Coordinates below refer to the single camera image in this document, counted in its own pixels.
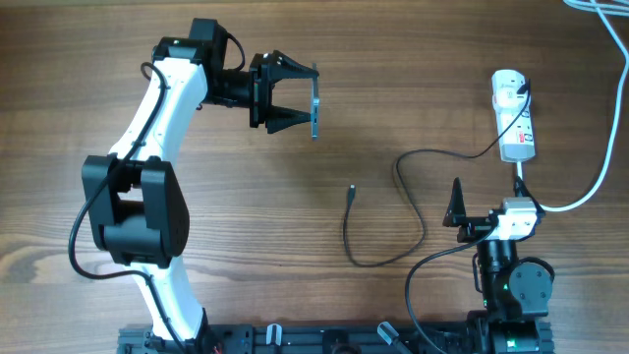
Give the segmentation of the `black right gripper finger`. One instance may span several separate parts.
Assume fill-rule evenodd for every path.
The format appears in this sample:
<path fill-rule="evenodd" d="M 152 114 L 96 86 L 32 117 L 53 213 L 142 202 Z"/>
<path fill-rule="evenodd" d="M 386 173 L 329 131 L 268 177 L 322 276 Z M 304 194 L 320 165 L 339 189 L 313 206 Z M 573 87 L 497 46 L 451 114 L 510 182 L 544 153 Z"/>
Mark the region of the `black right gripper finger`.
<path fill-rule="evenodd" d="M 513 190 L 516 197 L 529 198 L 533 202 L 536 208 L 537 215 L 545 215 L 544 209 L 542 208 L 540 203 L 529 192 L 528 188 L 526 187 L 521 177 L 519 176 L 515 177 Z"/>
<path fill-rule="evenodd" d="M 445 227 L 463 226 L 467 222 L 467 212 L 463 198 L 461 180 L 453 180 L 450 202 L 448 204 L 442 225 Z"/>

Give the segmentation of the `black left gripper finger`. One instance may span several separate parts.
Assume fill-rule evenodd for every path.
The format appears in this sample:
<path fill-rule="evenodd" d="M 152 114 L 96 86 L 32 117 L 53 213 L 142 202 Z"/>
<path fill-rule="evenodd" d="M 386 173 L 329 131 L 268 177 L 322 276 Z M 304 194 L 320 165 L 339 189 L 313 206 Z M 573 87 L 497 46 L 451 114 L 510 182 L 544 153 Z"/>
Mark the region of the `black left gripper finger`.
<path fill-rule="evenodd" d="M 267 76 L 274 84 L 284 79 L 317 79 L 317 69 L 304 66 L 286 54 L 274 50 L 267 57 Z"/>
<path fill-rule="evenodd" d="M 271 105 L 265 118 L 266 131 L 275 134 L 295 125 L 309 123 L 311 117 L 310 112 Z"/>

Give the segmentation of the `teal Galaxy smartphone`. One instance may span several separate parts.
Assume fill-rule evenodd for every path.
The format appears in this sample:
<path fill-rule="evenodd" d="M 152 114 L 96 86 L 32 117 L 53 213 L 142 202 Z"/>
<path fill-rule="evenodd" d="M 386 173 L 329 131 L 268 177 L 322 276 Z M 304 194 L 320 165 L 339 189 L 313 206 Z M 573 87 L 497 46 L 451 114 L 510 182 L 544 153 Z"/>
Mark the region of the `teal Galaxy smartphone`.
<path fill-rule="evenodd" d="M 320 100 L 318 94 L 318 78 L 313 78 L 311 93 L 311 135 L 314 141 L 318 139 L 319 104 Z"/>

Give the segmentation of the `white power strip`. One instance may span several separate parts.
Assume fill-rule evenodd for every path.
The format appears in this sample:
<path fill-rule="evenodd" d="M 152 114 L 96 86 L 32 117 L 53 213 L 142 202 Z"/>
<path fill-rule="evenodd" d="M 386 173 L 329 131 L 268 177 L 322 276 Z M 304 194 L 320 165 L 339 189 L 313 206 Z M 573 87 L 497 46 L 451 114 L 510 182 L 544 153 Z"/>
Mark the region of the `white power strip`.
<path fill-rule="evenodd" d="M 531 117 L 531 87 L 526 78 L 511 69 L 496 71 L 491 77 L 493 92 L 500 87 L 514 87 L 527 97 L 521 109 L 495 112 L 500 158 L 504 162 L 524 162 L 536 155 L 533 120 Z"/>

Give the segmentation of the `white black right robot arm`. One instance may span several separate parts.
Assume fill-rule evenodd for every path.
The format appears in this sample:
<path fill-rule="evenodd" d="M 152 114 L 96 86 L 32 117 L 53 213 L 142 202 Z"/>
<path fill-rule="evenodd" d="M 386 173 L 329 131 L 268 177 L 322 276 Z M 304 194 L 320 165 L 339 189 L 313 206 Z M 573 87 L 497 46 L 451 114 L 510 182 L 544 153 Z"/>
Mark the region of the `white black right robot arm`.
<path fill-rule="evenodd" d="M 485 308 L 466 320 L 471 353 L 552 353 L 555 350 L 548 315 L 555 272 L 535 257 L 521 258 L 517 244 L 532 238 L 545 211 L 521 178 L 513 197 L 486 216 L 466 212 L 462 183 L 453 181 L 443 225 L 458 229 L 457 241 L 474 246 L 476 290 Z"/>

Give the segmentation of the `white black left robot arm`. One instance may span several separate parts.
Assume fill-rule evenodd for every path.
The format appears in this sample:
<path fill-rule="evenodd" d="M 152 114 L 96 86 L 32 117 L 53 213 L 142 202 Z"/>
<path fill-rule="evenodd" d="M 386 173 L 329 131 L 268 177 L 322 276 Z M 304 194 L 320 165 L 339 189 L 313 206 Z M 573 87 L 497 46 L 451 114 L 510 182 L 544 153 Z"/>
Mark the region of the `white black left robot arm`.
<path fill-rule="evenodd" d="M 302 123 L 318 125 L 317 95 L 306 112 L 272 101 L 280 81 L 316 81 L 316 66 L 276 50 L 230 69 L 225 56 L 234 40 L 216 20 L 199 18 L 188 36 L 161 38 L 141 66 L 148 88 L 130 126 L 107 154 L 91 155 L 83 165 L 86 201 L 77 220 L 89 223 L 95 246 L 109 253 L 120 275 L 136 282 L 152 317 L 139 341 L 121 332 L 123 353 L 223 348 L 183 262 L 190 214 L 175 164 L 195 113 L 207 104 L 242 107 L 252 127 L 271 134 Z"/>

